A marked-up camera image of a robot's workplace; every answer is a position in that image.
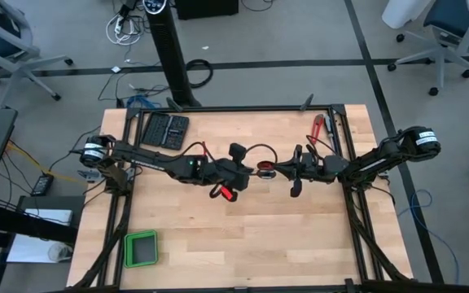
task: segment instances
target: black metal frame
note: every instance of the black metal frame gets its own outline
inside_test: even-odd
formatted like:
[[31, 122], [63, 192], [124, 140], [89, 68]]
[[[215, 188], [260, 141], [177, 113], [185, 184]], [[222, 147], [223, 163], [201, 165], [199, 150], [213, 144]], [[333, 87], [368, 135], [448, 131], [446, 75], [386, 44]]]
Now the black metal frame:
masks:
[[[184, 112], [289, 112], [289, 111], [299, 111], [299, 106], [248, 106], [248, 107], [188, 107], [184, 110]], [[157, 109], [158, 112], [175, 112], [173, 109], [164, 108], [164, 109]], [[345, 107], [342, 104], [333, 104], [333, 105], [312, 105], [309, 106], [306, 111], [326, 111], [328, 112], [332, 121], [334, 121], [334, 125], [336, 125], [335, 114], [337, 114], [341, 119], [341, 126], [343, 127], [345, 141], [347, 142], [348, 153], [350, 155], [350, 159], [354, 159], [356, 157], [356, 152], [354, 150], [354, 146], [352, 143], [352, 136], [350, 133], [350, 128], [348, 125], [348, 120], [346, 116]], [[142, 127], [144, 118], [147, 113], [151, 112], [149, 109], [127, 109], [126, 112], [126, 120], [125, 120], [125, 128], [124, 133], [122, 135], [123, 141], [128, 141], [130, 136], [130, 130], [132, 127], [133, 118], [137, 118], [137, 125], [135, 129], [135, 136], [134, 136], [134, 145], [136, 147], [140, 147], [141, 144], [141, 135], [142, 135]], [[337, 127], [334, 127], [334, 135], [335, 135], [335, 150], [338, 155], [342, 155], [342, 146], [341, 141], [338, 133]], [[345, 203], [348, 208], [353, 207], [353, 190], [349, 187], [344, 186], [344, 198]], [[370, 221], [370, 213], [368, 211], [368, 206], [366, 204], [366, 198], [363, 192], [358, 192], [358, 199], [359, 203], [362, 207], [360, 211], [362, 213], [362, 218], [364, 220], [363, 225], [365, 227], [366, 232], [374, 239], [374, 231]], [[116, 213], [118, 209], [118, 197], [114, 196], [112, 198], [112, 204], [110, 206], [109, 217], [107, 221], [107, 228], [105, 234], [104, 243], [108, 241], [111, 237], [113, 230], [115, 228], [116, 222]], [[123, 213], [130, 213], [131, 210], [131, 202], [132, 196], [126, 197], [125, 204], [123, 207]], [[122, 237], [125, 236], [128, 230], [128, 220], [125, 225], [124, 233]], [[359, 271], [359, 277], [361, 281], [365, 281], [368, 278], [368, 273], [366, 271], [366, 264], [365, 264], [365, 257], [362, 249], [362, 242], [359, 233], [355, 229], [351, 229], [352, 231], [352, 239], [353, 239], [353, 248], [356, 254], [357, 259], [357, 267]], [[118, 243], [118, 251], [121, 251], [123, 248], [123, 242], [119, 241]], [[374, 266], [374, 273], [377, 280], [383, 280], [383, 271], [379, 262], [376, 260], [375, 256], [370, 252], [371, 259], [373, 261]], [[122, 275], [122, 262], [123, 262], [124, 255], [122, 253], [116, 254], [116, 263], [115, 263], [115, 271], [113, 274], [113, 281], [112, 285], [120, 286], [121, 284], [121, 275]], [[107, 276], [107, 262], [101, 268], [98, 276], [98, 286], [103, 286], [106, 283], [106, 276]], [[123, 292], [232, 292], [232, 291], [248, 291], [251, 292], [352, 292], [358, 291], [359, 286], [354, 286], [352, 280], [347, 279], [345, 280], [345, 285], [333, 285], [333, 286], [273, 286], [273, 287], [251, 287], [251, 288], [204, 288], [204, 289], [171, 289], [171, 290], [126, 290]]]

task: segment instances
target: wooden tabletop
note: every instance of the wooden tabletop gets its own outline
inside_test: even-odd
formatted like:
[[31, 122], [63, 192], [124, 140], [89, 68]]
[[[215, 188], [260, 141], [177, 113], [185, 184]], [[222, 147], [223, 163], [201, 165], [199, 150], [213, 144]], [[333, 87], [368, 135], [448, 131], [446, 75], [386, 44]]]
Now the wooden tabletop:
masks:
[[[347, 105], [357, 155], [376, 146], [364, 105]], [[278, 160], [289, 160], [296, 144], [307, 143], [313, 118], [322, 112], [183, 113], [191, 119], [184, 147], [205, 141], [215, 158], [229, 157], [232, 142], [245, 147], [267, 143]], [[125, 110], [107, 110], [101, 133], [122, 137]], [[320, 138], [330, 143], [322, 131]], [[145, 146], [168, 155], [177, 151]], [[321, 155], [330, 151], [318, 146]], [[198, 146], [190, 154], [201, 154]], [[251, 151], [244, 164], [272, 160], [270, 151]], [[377, 180], [377, 187], [388, 189]], [[359, 283], [356, 258], [341, 184], [304, 182], [299, 198], [289, 196], [291, 182], [253, 177], [236, 203], [210, 199], [211, 187], [184, 185], [167, 174], [145, 168], [135, 179], [129, 233], [156, 230], [159, 262], [123, 269], [121, 289], [205, 288], [233, 286], [339, 285], [345, 278]], [[87, 195], [90, 199], [102, 189]], [[392, 200], [378, 190], [366, 198], [376, 241], [399, 270], [411, 276], [405, 245]], [[81, 218], [68, 285], [77, 282], [103, 246], [110, 195], [93, 200]], [[122, 205], [119, 205], [117, 219]], [[372, 266], [366, 245], [369, 274]], [[111, 282], [116, 251], [109, 261]]]

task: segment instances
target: white cable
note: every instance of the white cable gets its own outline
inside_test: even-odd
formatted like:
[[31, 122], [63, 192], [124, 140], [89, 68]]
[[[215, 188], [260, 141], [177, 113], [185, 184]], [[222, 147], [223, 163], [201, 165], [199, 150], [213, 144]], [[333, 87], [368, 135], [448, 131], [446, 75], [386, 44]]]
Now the white cable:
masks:
[[115, 41], [112, 40], [112, 38], [110, 37], [110, 25], [112, 25], [114, 23], [115, 20], [118, 20], [119, 18], [119, 14], [116, 14], [115, 16], [113, 16], [113, 18], [107, 23], [106, 25], [106, 37], [107, 39], [115, 44], [115, 45], [119, 45], [119, 46], [131, 46], [133, 45], [134, 43], [138, 42], [138, 40], [140, 40], [140, 37], [142, 35], [142, 32], [137, 32], [135, 30], [135, 27], [134, 27], [134, 22], [132, 20], [129, 20], [129, 34], [125, 34], [124, 36], [121, 36], [120, 33], [115, 33]]

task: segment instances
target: red pliers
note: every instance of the red pliers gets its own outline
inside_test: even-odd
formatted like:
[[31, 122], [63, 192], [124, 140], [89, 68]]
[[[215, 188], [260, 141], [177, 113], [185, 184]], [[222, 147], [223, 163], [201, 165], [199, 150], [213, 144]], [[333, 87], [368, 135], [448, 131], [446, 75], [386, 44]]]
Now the red pliers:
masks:
[[314, 117], [313, 131], [310, 134], [310, 136], [312, 136], [310, 141], [313, 144], [316, 144], [316, 139], [315, 138], [318, 138], [319, 130], [323, 127], [323, 121], [324, 120], [325, 120], [325, 116], [323, 114], [319, 114], [319, 115], [316, 115], [316, 117]]

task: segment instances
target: chair wheel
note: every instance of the chair wheel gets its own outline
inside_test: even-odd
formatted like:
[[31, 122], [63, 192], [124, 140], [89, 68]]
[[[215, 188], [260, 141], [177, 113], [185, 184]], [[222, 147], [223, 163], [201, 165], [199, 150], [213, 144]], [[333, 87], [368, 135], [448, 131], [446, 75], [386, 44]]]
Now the chair wheel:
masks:
[[428, 91], [428, 94], [430, 94], [432, 97], [435, 97], [439, 94], [439, 90], [436, 87], [433, 87]]
[[469, 69], [465, 70], [465, 71], [462, 73], [462, 77], [464, 77], [464, 78], [469, 78]]
[[392, 72], [397, 69], [397, 65], [392, 63], [392, 64], [389, 64], [387, 68], [390, 72]]
[[400, 33], [396, 36], [396, 41], [397, 42], [403, 42], [405, 40], [405, 35]]

